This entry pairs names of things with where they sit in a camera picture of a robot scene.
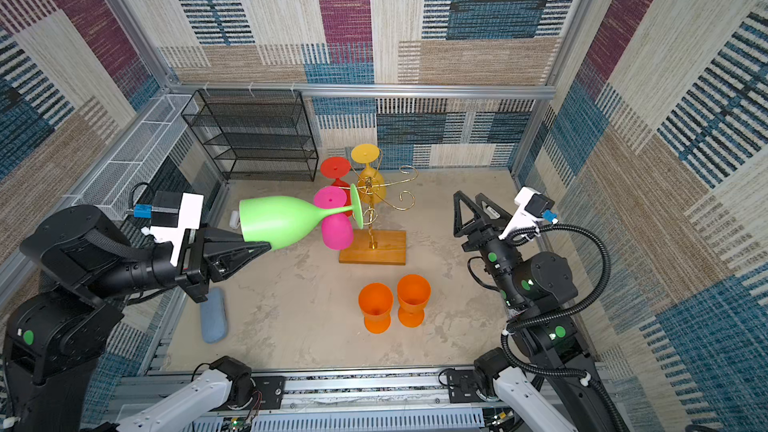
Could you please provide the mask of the green wine glass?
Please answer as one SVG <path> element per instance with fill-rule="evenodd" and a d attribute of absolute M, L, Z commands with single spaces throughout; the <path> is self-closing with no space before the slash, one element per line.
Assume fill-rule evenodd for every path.
<path fill-rule="evenodd" d="M 350 186 L 351 205 L 324 209 L 290 196 L 244 199 L 239 202 L 240 228 L 245 242 L 266 242 L 273 250 L 301 241 L 321 221 L 346 211 L 353 213 L 358 228 L 363 227 L 359 192 Z"/>

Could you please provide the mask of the large orange wine glass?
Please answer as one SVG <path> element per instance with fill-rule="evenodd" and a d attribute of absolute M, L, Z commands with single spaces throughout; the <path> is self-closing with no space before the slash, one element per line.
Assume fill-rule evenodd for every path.
<path fill-rule="evenodd" d="M 431 285 L 424 277 L 417 274 L 404 276 L 397 285 L 398 319 L 401 324 L 409 328 L 420 326 L 430 296 Z"/>

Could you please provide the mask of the pink wine glass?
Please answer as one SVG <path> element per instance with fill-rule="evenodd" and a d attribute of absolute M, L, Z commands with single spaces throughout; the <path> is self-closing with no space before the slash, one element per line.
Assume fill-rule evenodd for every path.
<path fill-rule="evenodd" d="M 320 189 L 314 196 L 314 205 L 322 209 L 335 209 L 348 206 L 346 191 L 327 186 Z M 321 231 L 323 242 L 332 250 L 344 250 L 353 240 L 352 224 L 345 213 L 333 214 L 322 220 Z"/>

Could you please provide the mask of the small orange wine glass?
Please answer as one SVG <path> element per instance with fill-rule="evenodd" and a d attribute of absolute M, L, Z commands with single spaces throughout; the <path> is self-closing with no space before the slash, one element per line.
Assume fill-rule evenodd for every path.
<path fill-rule="evenodd" d="M 388 286 L 372 283 L 365 286 L 358 296 L 358 305 L 364 317 L 365 328 L 373 334 L 381 334 L 391 325 L 391 309 L 394 296 Z"/>

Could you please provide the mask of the red wine glass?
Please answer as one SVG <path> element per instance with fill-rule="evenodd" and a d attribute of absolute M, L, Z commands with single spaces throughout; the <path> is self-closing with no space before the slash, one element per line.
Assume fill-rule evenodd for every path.
<path fill-rule="evenodd" d="M 349 191 L 350 185 L 344 181 L 346 175 L 351 171 L 350 162 L 345 157 L 329 157 L 320 165 L 321 174 L 332 180 L 331 185 Z"/>

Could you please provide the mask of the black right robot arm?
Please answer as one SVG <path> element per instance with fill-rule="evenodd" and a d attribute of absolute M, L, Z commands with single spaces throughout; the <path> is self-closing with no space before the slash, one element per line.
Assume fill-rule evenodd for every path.
<path fill-rule="evenodd" d="M 473 365 L 474 392 L 502 409 L 486 420 L 491 431 L 625 431 L 573 317 L 606 290 L 612 262 L 590 230 L 559 221 L 554 202 L 522 188 L 509 213 L 483 194 L 453 195 L 454 235 L 492 278 L 488 290 L 503 302 L 507 321 L 499 347 Z M 578 296 L 566 258 L 549 251 L 524 258 L 520 248 L 547 232 L 582 236 L 597 248 L 601 272 L 584 298 Z"/>

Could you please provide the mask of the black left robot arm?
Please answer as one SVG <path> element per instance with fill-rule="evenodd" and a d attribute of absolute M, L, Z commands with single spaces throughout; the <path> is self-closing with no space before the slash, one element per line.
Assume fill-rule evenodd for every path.
<path fill-rule="evenodd" d="M 124 317 L 115 300 L 139 303 L 180 288 L 204 302 L 210 282 L 228 279 L 270 249 L 212 227 L 137 248 L 94 205 L 49 216 L 20 250 L 55 286 L 18 306 L 6 326 L 2 356 L 13 430 L 79 429 L 91 376 Z"/>

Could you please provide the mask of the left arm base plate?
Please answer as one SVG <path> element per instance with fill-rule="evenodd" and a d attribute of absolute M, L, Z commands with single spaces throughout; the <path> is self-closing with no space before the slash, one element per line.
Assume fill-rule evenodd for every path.
<path fill-rule="evenodd" d="M 239 378 L 233 383 L 229 401 L 224 407 L 249 412 L 279 409 L 285 384 L 285 376 Z"/>

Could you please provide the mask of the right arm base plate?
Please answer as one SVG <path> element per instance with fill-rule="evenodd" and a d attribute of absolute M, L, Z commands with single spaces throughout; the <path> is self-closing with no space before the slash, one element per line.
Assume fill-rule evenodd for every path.
<path fill-rule="evenodd" d="M 447 368 L 441 380 L 450 403 L 496 402 L 493 380 L 479 370 Z"/>

